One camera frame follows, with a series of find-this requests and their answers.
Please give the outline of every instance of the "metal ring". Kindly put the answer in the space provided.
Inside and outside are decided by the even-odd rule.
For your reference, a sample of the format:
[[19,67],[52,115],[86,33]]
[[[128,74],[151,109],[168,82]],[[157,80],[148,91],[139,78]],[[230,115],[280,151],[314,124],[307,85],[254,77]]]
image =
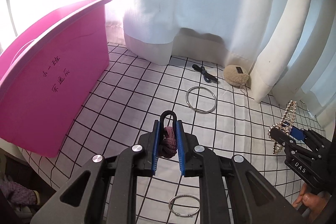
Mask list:
[[192,214],[187,214],[187,215],[181,215],[181,214],[179,214],[179,213],[174,212],[174,210],[172,209],[173,201],[176,200],[176,199],[178,199],[178,198],[194,198],[194,199],[196,199],[196,200],[198,201],[198,203],[200,203],[200,200],[199,200],[197,197],[193,196],[193,195],[177,195],[177,196],[173,197],[173,198],[169,201],[169,203],[168,203],[168,208],[169,208],[169,210],[170,210],[174,215],[179,216],[179,217],[192,217],[193,215],[195,215],[195,214],[197,214],[197,213],[199,212],[200,207],[198,207],[198,209],[197,209],[196,212],[194,212],[194,213],[192,213]]
[[[194,108],[190,102],[189,102],[189,93],[192,91],[192,90],[195,90],[195,89],[201,89],[201,90],[207,90],[208,92],[211,93],[211,95],[213,96],[213,98],[215,99],[215,105],[213,106],[213,108],[211,108],[210,110],[201,110],[201,109],[197,109],[197,108]],[[210,112],[213,112],[215,109],[216,109],[216,106],[217,106],[217,98],[216,96],[214,95],[214,93],[210,90],[210,89],[207,89],[203,86],[193,86],[192,88],[190,88],[187,93],[185,94],[185,100],[187,101],[187,104],[189,105],[189,107],[193,110],[193,111],[196,111],[198,113],[202,113],[202,114],[207,114],[207,113],[210,113]]]

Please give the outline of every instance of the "finger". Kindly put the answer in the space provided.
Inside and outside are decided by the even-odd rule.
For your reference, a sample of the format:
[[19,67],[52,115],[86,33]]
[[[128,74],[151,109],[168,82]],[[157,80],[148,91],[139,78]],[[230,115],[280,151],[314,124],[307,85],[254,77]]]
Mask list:
[[294,200],[294,202],[292,203],[292,206],[293,206],[294,208],[296,208],[296,207],[302,202],[302,197],[303,197],[303,196],[299,195],[299,196],[297,197],[297,199]]
[[302,188],[301,188],[301,191],[300,191],[300,193],[299,193],[299,196],[303,196],[303,195],[307,192],[307,188],[308,188],[307,183],[304,183],[304,184],[302,185]]
[[319,214],[327,204],[327,201],[318,195],[306,193],[302,198],[302,203],[310,208],[312,212]]

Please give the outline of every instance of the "floor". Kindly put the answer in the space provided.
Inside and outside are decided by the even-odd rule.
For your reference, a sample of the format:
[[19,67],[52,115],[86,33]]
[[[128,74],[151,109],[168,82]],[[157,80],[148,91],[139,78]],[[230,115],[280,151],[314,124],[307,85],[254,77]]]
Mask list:
[[[273,141],[267,136],[269,126],[279,122],[284,112],[272,95],[256,103],[249,88],[246,97],[222,79],[223,68],[213,63],[171,57],[169,65],[158,66],[137,57],[124,45],[109,43],[108,48],[110,65],[80,109],[59,155],[49,159],[22,152],[55,190],[93,155],[118,155],[136,144],[141,134],[152,131],[154,120],[163,111],[172,109],[183,121],[184,131],[196,135],[201,145],[225,157],[243,155],[289,202],[295,200],[302,181],[285,166],[283,151],[273,155]],[[206,83],[192,69],[194,63],[219,77],[219,83]],[[213,113],[199,114],[187,106],[186,91],[199,85],[218,98]],[[211,109],[214,103],[205,90],[196,90],[189,100],[203,110]],[[294,125],[325,134],[302,102],[298,102]],[[155,176],[138,178],[137,224],[199,223],[198,215],[180,218],[169,212],[169,200],[179,194],[199,197],[198,179],[181,177],[177,155],[170,160],[160,158]],[[197,201],[183,198],[174,209],[184,214],[197,206]]]

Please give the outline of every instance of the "metal chain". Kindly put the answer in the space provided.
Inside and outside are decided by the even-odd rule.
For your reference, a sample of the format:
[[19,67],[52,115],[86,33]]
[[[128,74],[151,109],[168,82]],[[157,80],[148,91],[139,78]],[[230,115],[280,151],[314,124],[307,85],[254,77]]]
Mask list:
[[294,124],[294,120],[295,120],[295,113],[296,113],[296,101],[290,101],[285,113],[282,116],[282,119],[279,123],[276,123],[274,125],[272,125],[269,130],[268,130],[268,137],[274,141],[274,146],[273,146],[273,154],[277,155],[279,154],[279,152],[282,150],[283,146],[279,143],[277,143],[274,139],[271,138],[270,136],[270,132],[271,129],[273,129],[274,127],[276,127],[277,129],[281,130],[283,133],[285,133],[286,135],[290,135],[292,128],[293,128],[293,124]]
[[248,97],[247,96],[247,91],[244,89],[244,84],[241,84],[239,89],[240,89],[241,93],[243,93],[246,97]]

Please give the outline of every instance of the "beige plush bag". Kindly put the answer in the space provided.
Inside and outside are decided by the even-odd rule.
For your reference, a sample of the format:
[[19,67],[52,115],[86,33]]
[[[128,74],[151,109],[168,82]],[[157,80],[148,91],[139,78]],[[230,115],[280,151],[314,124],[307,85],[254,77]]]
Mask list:
[[224,80],[233,86],[237,86],[247,96],[243,86],[249,79],[247,70],[238,65],[228,65],[223,71]]

